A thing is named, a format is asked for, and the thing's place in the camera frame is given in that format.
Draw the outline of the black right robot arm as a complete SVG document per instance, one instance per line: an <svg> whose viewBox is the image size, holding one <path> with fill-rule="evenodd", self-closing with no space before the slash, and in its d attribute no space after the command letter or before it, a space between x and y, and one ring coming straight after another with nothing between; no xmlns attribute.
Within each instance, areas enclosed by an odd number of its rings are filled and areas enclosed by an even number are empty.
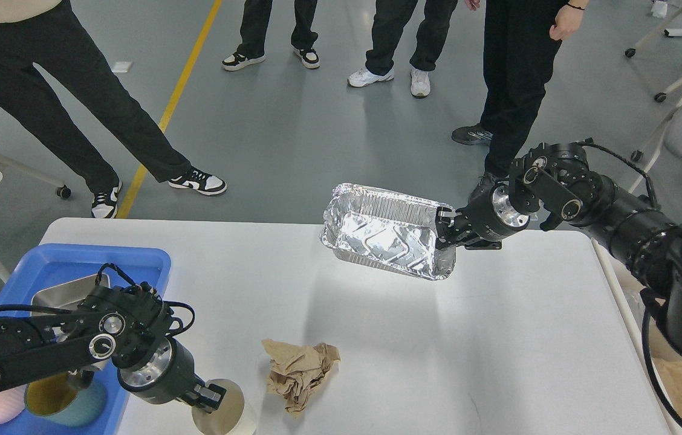
<svg viewBox="0 0 682 435"><path fill-rule="evenodd" d="M551 231L561 223L581 229L623 262L641 284L643 360L654 391L682 428L682 418L665 399L649 350L653 320L682 357L682 225L661 212L650 176L640 171L647 193L634 196L608 176L593 172L585 154L592 138L568 144L541 143L514 159L508 177L474 193L467 206L436 212L436 248L498 250L510 235L524 230L540 208L540 223Z"/></svg>

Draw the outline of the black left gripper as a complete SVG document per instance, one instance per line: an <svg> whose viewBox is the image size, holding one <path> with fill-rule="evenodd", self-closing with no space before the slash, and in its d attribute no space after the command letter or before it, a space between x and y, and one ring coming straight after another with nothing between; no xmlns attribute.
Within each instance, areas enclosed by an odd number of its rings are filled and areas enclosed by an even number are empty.
<svg viewBox="0 0 682 435"><path fill-rule="evenodd" d="M117 372L120 386L145 402L181 401L204 413L217 411L227 389L203 382L194 372L192 354L174 338L165 338L150 360L135 371Z"/></svg>

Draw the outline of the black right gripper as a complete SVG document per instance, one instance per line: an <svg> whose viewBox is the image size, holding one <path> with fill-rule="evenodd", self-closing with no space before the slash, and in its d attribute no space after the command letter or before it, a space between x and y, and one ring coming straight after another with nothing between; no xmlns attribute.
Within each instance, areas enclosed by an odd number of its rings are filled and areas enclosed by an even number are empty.
<svg viewBox="0 0 682 435"><path fill-rule="evenodd" d="M526 229L530 221L530 215L512 206L508 185L498 184L460 209L436 208L435 248L464 246L468 250L499 250L502 240Z"/></svg>

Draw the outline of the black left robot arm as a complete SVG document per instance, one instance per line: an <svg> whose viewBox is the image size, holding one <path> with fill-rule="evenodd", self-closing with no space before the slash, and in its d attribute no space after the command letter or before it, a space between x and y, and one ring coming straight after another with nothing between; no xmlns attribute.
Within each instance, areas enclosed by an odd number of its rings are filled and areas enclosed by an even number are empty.
<svg viewBox="0 0 682 435"><path fill-rule="evenodd" d="M189 325L175 309L188 305L164 300L112 263L103 269L117 272L126 286L103 286L97 273L75 309L0 306L0 393L111 361L120 387L145 402L216 411L227 389L198 377L192 354L176 339Z"/></svg>

